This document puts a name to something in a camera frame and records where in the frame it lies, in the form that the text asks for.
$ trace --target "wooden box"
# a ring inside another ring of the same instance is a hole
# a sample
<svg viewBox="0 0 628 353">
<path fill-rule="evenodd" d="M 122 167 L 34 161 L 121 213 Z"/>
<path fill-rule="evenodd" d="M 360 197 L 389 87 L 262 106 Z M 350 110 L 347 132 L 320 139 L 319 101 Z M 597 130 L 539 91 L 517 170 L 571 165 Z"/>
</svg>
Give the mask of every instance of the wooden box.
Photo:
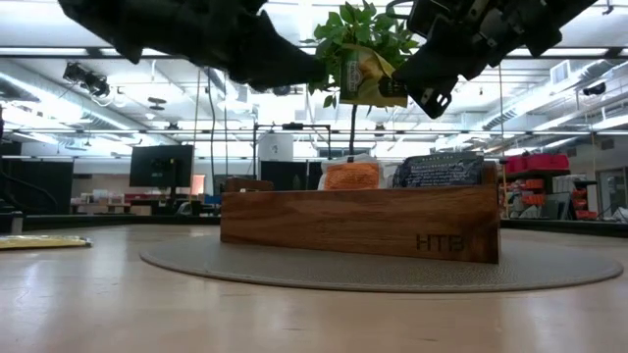
<svg viewBox="0 0 628 353">
<path fill-rule="evenodd" d="M 228 192 L 221 240 L 497 263 L 495 170 L 477 186 Z"/>
</svg>

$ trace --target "black monitor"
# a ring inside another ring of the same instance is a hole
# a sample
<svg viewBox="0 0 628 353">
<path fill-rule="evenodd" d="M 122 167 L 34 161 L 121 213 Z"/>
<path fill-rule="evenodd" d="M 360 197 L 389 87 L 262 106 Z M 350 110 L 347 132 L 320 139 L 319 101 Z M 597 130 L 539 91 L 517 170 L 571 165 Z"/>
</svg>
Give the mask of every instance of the black monitor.
<svg viewBox="0 0 628 353">
<path fill-rule="evenodd" d="M 129 186 L 190 187 L 193 146 L 133 147 Z"/>
</svg>

